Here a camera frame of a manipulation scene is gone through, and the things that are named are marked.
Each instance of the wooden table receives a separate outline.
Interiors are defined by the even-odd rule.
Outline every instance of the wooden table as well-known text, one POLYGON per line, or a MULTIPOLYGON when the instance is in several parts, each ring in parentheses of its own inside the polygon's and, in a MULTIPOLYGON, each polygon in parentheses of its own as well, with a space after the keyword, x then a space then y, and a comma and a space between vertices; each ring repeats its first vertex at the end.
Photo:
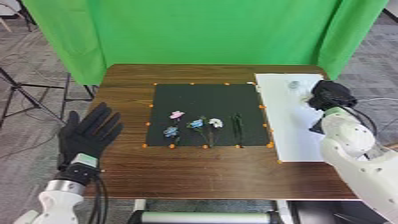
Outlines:
POLYGON ((356 199, 325 163, 277 163, 276 149, 142 148, 155 83, 242 84, 254 73, 317 73, 317 66, 114 65, 93 107, 121 112, 125 131, 102 159, 112 198, 356 199))

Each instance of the glove fingers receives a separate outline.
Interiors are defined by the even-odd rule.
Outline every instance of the glove fingers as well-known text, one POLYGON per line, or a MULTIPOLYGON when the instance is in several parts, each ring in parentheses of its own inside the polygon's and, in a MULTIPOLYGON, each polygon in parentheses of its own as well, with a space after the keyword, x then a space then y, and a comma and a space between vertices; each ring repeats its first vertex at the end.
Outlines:
POLYGON ((93 125, 93 122, 96 121, 98 117, 102 116, 103 112, 107 111, 107 103, 100 103, 98 107, 91 111, 87 117, 84 118, 84 121, 78 125, 77 132, 82 134, 87 130, 87 128, 93 125))
POLYGON ((105 138, 105 135, 109 134, 109 132, 110 132, 110 130, 112 130, 112 128, 114 128, 116 123, 119 122, 119 120, 121 120, 121 114, 116 113, 114 116, 112 116, 112 118, 109 119, 103 127, 100 128, 100 130, 96 132, 98 139, 103 139, 105 138))
POLYGON ((66 135, 66 136, 71 135, 71 133, 78 127, 78 121, 80 121, 78 113, 77 113, 77 111, 71 111, 66 126, 62 127, 61 132, 59 132, 61 135, 66 135))
POLYGON ((107 107, 107 110, 103 111, 103 114, 100 115, 100 117, 96 118, 96 120, 91 123, 89 128, 86 129, 86 132, 84 132, 86 136, 93 136, 94 135, 96 130, 102 127, 103 122, 107 121, 110 113, 112 113, 112 109, 107 107))
POLYGON ((116 138, 118 138, 118 136, 119 136, 119 134, 121 134, 123 127, 125 127, 125 126, 123 126, 123 123, 119 123, 119 124, 116 125, 116 128, 112 129, 109 135, 107 135, 105 138, 103 138, 103 144, 105 144, 105 145, 109 145, 109 144, 114 142, 114 140, 116 140, 116 138))

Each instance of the robotic hand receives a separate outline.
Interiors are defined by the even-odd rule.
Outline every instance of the robotic hand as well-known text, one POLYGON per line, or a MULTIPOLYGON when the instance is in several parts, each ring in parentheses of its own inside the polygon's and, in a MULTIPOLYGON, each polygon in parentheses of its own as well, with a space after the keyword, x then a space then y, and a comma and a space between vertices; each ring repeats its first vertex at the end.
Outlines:
POLYGON ((345 86, 320 81, 309 106, 325 111, 322 156, 364 204, 398 223, 398 152, 377 143, 356 104, 345 86))
POLYGON ((59 132, 59 173, 39 194, 43 213, 29 211, 14 224, 77 224, 75 205, 84 201, 84 190, 100 174, 98 160, 114 142, 123 124, 121 115, 102 103, 80 122, 75 111, 59 132))

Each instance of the cable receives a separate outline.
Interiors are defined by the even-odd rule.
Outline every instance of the cable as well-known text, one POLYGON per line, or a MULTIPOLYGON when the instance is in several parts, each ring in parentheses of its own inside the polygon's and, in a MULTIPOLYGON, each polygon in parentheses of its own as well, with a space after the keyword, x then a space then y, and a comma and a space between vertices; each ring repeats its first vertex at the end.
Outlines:
POLYGON ((388 127, 393 125, 393 123, 398 121, 398 118, 388 123, 388 125, 382 127, 382 130, 379 132, 379 134, 384 132, 384 130, 388 129, 388 127))
POLYGON ((23 98, 22 98, 22 110, 23 110, 25 115, 27 115, 30 118, 34 118, 38 121, 46 121, 46 120, 43 120, 41 118, 34 117, 34 116, 29 114, 27 108, 25 108, 25 106, 23 106, 25 99, 27 99, 27 98, 23 97, 23 98))
MULTIPOLYGON (((25 57, 20 53, 13 53, 13 54, 9 54, 7 56, 4 56, 2 59, 0 59, 0 61, 2 61, 7 57, 11 57, 11 56, 14 56, 14 55, 18 56, 18 59, 23 59, 27 66, 30 67, 30 69, 34 70, 36 74, 41 76, 41 78, 43 78, 46 81, 55 82, 55 83, 66 81, 66 79, 54 79, 54 78, 48 78, 48 77, 43 75, 41 71, 39 71, 39 70, 34 68, 34 66, 30 65, 30 62, 29 62, 27 57, 25 57)), ((16 62, 16 61, 14 61, 14 62, 11 62, 9 64, 2 64, 2 66, 9 66, 9 65, 13 65, 13 64, 16 64, 16 63, 23 63, 23 62, 16 62)))
POLYGON ((100 197, 100 194, 96 194, 96 198, 94 198, 94 205, 93 205, 93 209, 91 209, 91 217, 89 217, 87 224, 93 224, 94 218, 96 218, 96 212, 98 212, 98 197, 100 197))
POLYGON ((100 175, 93 177, 93 182, 96 185, 96 198, 94 198, 94 206, 91 210, 91 217, 89 217, 87 224, 93 224, 94 220, 96 220, 96 224, 105 224, 107 216, 109 216, 109 191, 107 191, 107 186, 105 186, 105 182, 100 175))
POLYGON ((379 132, 377 132, 377 124, 375 121, 372 120, 370 116, 357 110, 354 109, 354 111, 363 115, 363 117, 366 118, 366 120, 370 121, 370 125, 372 125, 372 129, 373 129, 373 134, 377 136, 379 132))
POLYGON ((107 216, 109 216, 109 190, 107 190, 107 186, 105 186, 103 179, 102 179, 100 175, 98 175, 98 181, 100 181, 100 185, 103 188, 103 222, 102 222, 102 224, 105 224, 107 216))
POLYGON ((377 101, 377 100, 391 100, 391 101, 398 101, 398 98, 380 97, 380 98, 372 98, 372 99, 361 99, 361 100, 357 100, 357 101, 359 101, 359 102, 370 102, 370 101, 377 101))
POLYGON ((100 181, 98 181, 98 177, 94 178, 94 183, 96 183, 96 195, 98 195, 98 197, 96 197, 96 203, 98 203, 98 210, 96 210, 96 224, 102 224, 102 210, 103 210, 103 208, 102 208, 102 183, 100 183, 100 181))
POLYGON ((11 152, 11 153, 6 154, 4 156, 0 156, 0 159, 4 159, 6 157, 9 157, 9 156, 20 154, 20 153, 25 152, 27 150, 36 149, 39 146, 43 146, 43 145, 54 140, 54 138, 55 138, 55 136, 57 136, 57 134, 59 134, 59 128, 57 128, 57 130, 55 130, 55 132, 54 132, 54 135, 52 135, 50 139, 48 139, 45 142, 41 142, 36 146, 25 148, 25 149, 22 149, 22 150, 18 150, 16 152, 11 152))

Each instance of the white wall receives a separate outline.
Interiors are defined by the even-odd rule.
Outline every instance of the white wall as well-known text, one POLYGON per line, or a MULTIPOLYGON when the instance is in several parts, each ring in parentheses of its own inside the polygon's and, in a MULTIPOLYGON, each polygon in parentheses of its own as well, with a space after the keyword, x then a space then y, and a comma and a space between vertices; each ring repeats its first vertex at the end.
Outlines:
POLYGON ((398 0, 389 0, 389 4, 388 4, 386 9, 389 10, 389 12, 398 17, 398 0))
MULTIPOLYGON (((22 6, 16 0, 0 0, 0 3, 6 3, 16 11, 22 10, 22 6)), ((13 15, 14 11, 6 6, 0 5, 0 16, 13 16, 13 15)))

